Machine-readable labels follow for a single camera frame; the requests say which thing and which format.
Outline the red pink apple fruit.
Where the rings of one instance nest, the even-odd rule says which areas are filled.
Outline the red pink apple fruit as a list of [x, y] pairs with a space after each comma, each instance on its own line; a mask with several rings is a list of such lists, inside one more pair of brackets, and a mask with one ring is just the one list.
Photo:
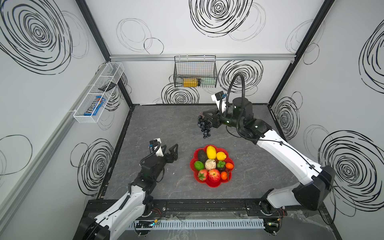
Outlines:
[[221, 173], [217, 169], [212, 169], [209, 170], [208, 177], [212, 183], [217, 183], [221, 180]]

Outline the small orange tomato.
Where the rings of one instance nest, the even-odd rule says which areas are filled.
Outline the small orange tomato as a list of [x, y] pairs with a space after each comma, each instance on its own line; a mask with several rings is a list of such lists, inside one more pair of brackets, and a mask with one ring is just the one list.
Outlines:
[[228, 173], [227, 172], [221, 172], [221, 180], [222, 181], [228, 180]]

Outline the large yellow lemon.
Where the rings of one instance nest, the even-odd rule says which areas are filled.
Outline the large yellow lemon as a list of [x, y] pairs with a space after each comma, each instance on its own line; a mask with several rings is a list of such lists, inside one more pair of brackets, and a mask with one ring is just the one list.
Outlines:
[[208, 146], [206, 149], [206, 154], [207, 154], [208, 159], [215, 160], [217, 157], [217, 150], [213, 146]]

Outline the red flower shaped bowl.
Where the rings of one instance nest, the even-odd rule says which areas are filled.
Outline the red flower shaped bowl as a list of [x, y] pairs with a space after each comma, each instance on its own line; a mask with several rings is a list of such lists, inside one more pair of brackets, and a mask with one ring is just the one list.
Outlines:
[[209, 177], [207, 177], [207, 180], [204, 181], [204, 182], [201, 182], [199, 181], [198, 179], [198, 171], [195, 170], [194, 168], [194, 162], [198, 161], [198, 151], [203, 149], [205, 152], [206, 152], [206, 149], [208, 146], [205, 146], [204, 148], [200, 148], [200, 149], [197, 149], [194, 153], [194, 158], [190, 161], [190, 168], [191, 170], [194, 172], [194, 178], [197, 182], [201, 183], [201, 184], [207, 184], [209, 187], [211, 188], [217, 188], [218, 186], [220, 186], [222, 183], [227, 183], [231, 180], [232, 178], [232, 170], [235, 168], [235, 164], [233, 162], [232, 159], [229, 158], [229, 155], [228, 155], [228, 152], [225, 150], [225, 149], [222, 149], [222, 148], [217, 148], [216, 146], [213, 146], [216, 148], [217, 152], [224, 152], [226, 155], [227, 155], [227, 158], [224, 160], [224, 162], [226, 163], [232, 163], [234, 165], [234, 168], [232, 170], [228, 170], [226, 169], [224, 172], [227, 172], [228, 173], [228, 180], [227, 181], [222, 181], [220, 180], [219, 182], [217, 183], [212, 183], [210, 180], [209, 180]]

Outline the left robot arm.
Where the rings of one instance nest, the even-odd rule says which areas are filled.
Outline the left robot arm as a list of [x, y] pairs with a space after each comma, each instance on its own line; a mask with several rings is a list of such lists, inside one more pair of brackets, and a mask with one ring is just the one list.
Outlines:
[[140, 160], [141, 171], [129, 184], [128, 191], [111, 207], [94, 218], [83, 218], [74, 240], [116, 240], [138, 218], [149, 216], [153, 208], [151, 193], [165, 172], [166, 164], [178, 159], [178, 144], [169, 148], [158, 139], [150, 141], [152, 152]]

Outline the beige potato shaped fruit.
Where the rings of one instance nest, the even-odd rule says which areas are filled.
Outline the beige potato shaped fruit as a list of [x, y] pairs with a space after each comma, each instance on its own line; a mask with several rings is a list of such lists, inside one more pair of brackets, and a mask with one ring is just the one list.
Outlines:
[[210, 171], [210, 170], [216, 169], [216, 167], [217, 167], [217, 163], [215, 160], [211, 160], [211, 159], [206, 160], [205, 162], [206, 170]]

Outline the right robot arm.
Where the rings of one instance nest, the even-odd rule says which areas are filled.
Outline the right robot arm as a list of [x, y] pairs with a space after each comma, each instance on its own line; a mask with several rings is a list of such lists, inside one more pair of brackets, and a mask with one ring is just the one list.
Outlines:
[[217, 109], [203, 112], [210, 127], [225, 125], [235, 128], [241, 138], [269, 152], [299, 181], [289, 187], [268, 190], [259, 202], [262, 213], [270, 216], [274, 210], [289, 206], [317, 211], [334, 188], [335, 170], [310, 160], [281, 138], [269, 124], [254, 118], [253, 105], [246, 98], [236, 98], [232, 105], [227, 103], [227, 95], [223, 92], [211, 98]]

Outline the dark purple plum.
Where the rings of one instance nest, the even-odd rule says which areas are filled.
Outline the dark purple plum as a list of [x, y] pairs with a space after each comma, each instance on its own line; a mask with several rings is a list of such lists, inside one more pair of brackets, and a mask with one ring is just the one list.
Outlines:
[[216, 169], [217, 169], [219, 172], [223, 172], [223, 171], [225, 171], [225, 170], [226, 170], [226, 162], [224, 162], [224, 161], [217, 161]]

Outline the small yellow lemon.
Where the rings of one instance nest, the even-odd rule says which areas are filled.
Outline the small yellow lemon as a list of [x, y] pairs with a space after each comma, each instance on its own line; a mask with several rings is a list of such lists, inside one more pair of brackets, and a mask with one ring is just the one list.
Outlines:
[[216, 158], [218, 161], [224, 161], [227, 155], [224, 152], [217, 152]]

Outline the small orange fruit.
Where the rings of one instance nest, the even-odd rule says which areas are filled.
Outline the small orange fruit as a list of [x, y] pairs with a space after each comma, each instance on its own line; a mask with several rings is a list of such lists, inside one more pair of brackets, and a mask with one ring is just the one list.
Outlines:
[[234, 168], [234, 165], [232, 163], [226, 163], [226, 169], [232, 170]]

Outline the green lime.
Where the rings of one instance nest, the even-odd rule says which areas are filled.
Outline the green lime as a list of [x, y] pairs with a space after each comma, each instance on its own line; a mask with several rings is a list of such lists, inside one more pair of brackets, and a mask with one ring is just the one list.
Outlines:
[[196, 161], [194, 162], [194, 168], [199, 172], [205, 168], [205, 164], [203, 164], [201, 161]]

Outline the black grape bunch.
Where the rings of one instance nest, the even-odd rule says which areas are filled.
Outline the black grape bunch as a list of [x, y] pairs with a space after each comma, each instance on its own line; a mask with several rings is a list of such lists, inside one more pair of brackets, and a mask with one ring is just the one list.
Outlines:
[[204, 139], [211, 136], [212, 123], [209, 121], [208, 118], [200, 115], [198, 117], [198, 127], [201, 129], [201, 132], [203, 133]]

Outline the red strawberry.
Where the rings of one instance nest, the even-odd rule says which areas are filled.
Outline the red strawberry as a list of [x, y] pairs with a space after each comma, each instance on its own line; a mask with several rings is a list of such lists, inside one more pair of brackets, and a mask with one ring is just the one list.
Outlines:
[[207, 180], [207, 177], [208, 177], [208, 170], [202, 169], [199, 171], [199, 173], [198, 173], [199, 181], [204, 182]]

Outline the dark wrinkled avocado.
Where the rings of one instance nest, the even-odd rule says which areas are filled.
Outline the dark wrinkled avocado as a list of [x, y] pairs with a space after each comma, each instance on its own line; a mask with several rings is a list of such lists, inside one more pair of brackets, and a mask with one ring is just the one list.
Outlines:
[[207, 153], [203, 149], [199, 150], [198, 151], [198, 161], [205, 164], [207, 160], [208, 160]]

